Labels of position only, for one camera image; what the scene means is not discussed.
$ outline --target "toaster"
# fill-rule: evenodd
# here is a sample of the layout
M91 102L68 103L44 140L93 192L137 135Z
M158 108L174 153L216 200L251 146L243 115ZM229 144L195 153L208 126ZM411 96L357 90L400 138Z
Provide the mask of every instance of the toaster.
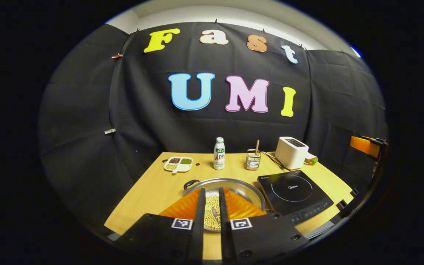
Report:
M279 137L276 158L288 169L299 169L303 166L308 146L292 137Z

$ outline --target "metal bowl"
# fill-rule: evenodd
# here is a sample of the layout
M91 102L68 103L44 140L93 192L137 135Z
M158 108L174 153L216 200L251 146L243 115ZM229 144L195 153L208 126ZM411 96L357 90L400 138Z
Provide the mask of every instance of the metal bowl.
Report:
M193 185L194 183L197 183L197 184L194 185L194 187L188 189L188 187ZM184 193L184 196L202 187L205 188L206 197L213 196L213 195L219 196L219 188L228 188L229 190L233 191L234 193L237 193L238 195L240 195L241 197L243 197L250 203L253 203L256 207L258 207L262 211L265 211L266 203L264 201L264 196L261 194L260 191L258 191L257 188L255 188L254 186L244 181L236 180L236 179L227 179L227 178L208 179L204 181L191 180L191 181L188 181L186 184L184 184L184 190L186 190L186 192ZM215 231L215 232L220 231L220 230L212 230L205 227L204 229L209 231Z

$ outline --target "white plastic bottle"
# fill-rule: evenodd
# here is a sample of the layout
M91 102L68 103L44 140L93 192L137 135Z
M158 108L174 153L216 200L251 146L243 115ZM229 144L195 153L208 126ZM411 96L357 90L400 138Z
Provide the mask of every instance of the white plastic bottle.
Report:
M225 144L222 137L217 137L213 148L213 167L221 170L225 167Z

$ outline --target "induction cooktop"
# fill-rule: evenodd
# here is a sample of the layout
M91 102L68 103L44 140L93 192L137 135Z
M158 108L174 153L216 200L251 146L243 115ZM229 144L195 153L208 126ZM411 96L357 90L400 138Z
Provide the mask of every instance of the induction cooktop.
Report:
M272 209L281 215L292 215L294 225L333 205L330 197L301 170L259 176L258 182Z

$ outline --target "wire basket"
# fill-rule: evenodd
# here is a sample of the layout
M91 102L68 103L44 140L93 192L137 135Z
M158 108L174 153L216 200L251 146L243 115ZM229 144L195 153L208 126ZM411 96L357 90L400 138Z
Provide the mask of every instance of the wire basket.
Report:
M248 170L258 170L259 162L261 161L261 152L258 151L256 156L254 155L256 149L248 149L246 152L246 162L244 168Z

